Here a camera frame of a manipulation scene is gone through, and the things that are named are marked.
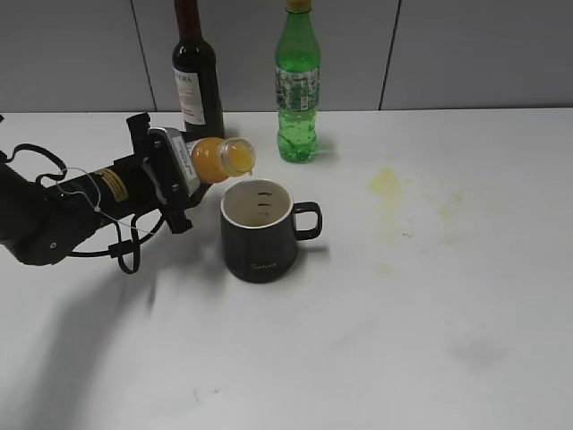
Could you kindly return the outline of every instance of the mug rim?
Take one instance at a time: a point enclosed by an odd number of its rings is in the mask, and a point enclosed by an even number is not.
[[[265,224],[264,226],[257,226],[257,227],[253,227],[253,226],[245,226],[243,224],[239,224],[238,222],[232,220],[228,214],[227,211],[225,211],[225,199],[227,198],[227,194],[233,190],[233,188],[236,188],[240,185],[245,185],[245,184],[250,184],[253,182],[266,182],[266,183],[270,183],[273,184],[275,186],[278,186],[279,188],[282,188],[282,190],[286,193],[286,195],[288,196],[288,210],[286,210],[286,213],[280,217],[279,219],[277,219],[276,221],[271,222],[270,224]],[[293,200],[293,196],[291,195],[290,192],[288,192],[288,190],[281,184],[270,180],[270,179],[266,179],[266,178],[262,178],[262,179],[250,179],[250,180],[246,180],[246,181],[241,181],[237,184],[234,184],[232,186],[230,186],[225,193],[223,194],[223,198],[221,199],[221,204],[220,204],[220,208],[221,208],[221,214],[223,215],[223,218],[225,218],[226,221],[228,221],[229,223],[231,223],[232,225],[234,225],[235,227],[238,228],[245,228],[245,229],[250,229],[250,230],[263,230],[265,228],[270,228],[273,226],[276,226],[277,224],[283,222],[285,219],[288,218],[288,216],[292,213],[293,208],[295,207],[295,202]]]

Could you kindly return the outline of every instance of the yellow label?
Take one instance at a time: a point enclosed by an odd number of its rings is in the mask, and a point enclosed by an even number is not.
[[[96,174],[100,175],[107,184],[107,188],[109,188],[109,191],[114,195],[116,202],[124,202],[129,199],[129,193],[127,192],[124,181],[122,181],[116,172],[108,168],[102,168],[98,170]]]

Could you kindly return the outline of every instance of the orange juice bottle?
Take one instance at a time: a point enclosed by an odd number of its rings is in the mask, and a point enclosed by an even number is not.
[[[251,173],[255,154],[245,139],[205,137],[188,148],[195,172],[204,184],[216,184],[231,176]]]

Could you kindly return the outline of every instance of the yellow bottle cap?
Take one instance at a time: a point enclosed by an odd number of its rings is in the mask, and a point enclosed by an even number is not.
[[[230,176],[250,173],[256,160],[254,148],[245,139],[226,139],[220,146],[219,156],[223,169]]]
[[[308,12],[312,9],[312,0],[286,0],[286,9],[294,13]]]

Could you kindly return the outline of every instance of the white table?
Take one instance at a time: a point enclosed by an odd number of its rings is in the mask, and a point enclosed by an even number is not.
[[[127,117],[6,115],[0,148],[36,142],[93,170],[130,152]],[[193,230],[144,246],[135,276],[0,250],[0,428],[569,430],[572,119],[323,113],[324,152],[291,165],[275,114],[227,115],[257,150],[255,177],[320,203],[321,237],[277,282],[235,279],[218,251],[227,181],[190,212]]]

